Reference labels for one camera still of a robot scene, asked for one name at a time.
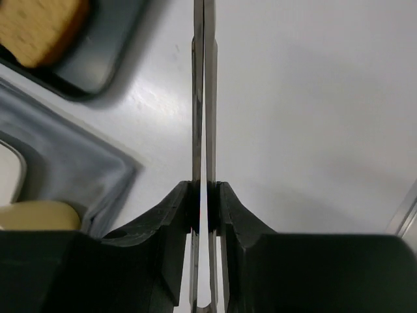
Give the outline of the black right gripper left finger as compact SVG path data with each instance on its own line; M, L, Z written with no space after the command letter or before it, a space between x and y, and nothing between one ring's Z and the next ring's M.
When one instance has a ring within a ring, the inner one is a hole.
M95 239L1 232L2 312L172 312L180 301L191 184Z

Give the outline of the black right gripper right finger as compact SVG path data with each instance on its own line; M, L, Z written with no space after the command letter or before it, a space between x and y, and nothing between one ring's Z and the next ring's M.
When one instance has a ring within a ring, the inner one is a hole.
M393 235L278 233L217 184L227 312L415 312L416 256Z

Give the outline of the silver metal tongs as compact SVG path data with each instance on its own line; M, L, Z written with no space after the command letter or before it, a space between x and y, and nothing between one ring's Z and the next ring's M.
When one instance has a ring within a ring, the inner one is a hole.
M192 312L218 311L216 237L220 227L220 214L216 182L217 82L216 2L194 1L194 35L192 39L192 204L189 210L192 234L190 258L190 308ZM206 135L210 304L200 307L197 304L197 296L201 214L201 162L204 134Z

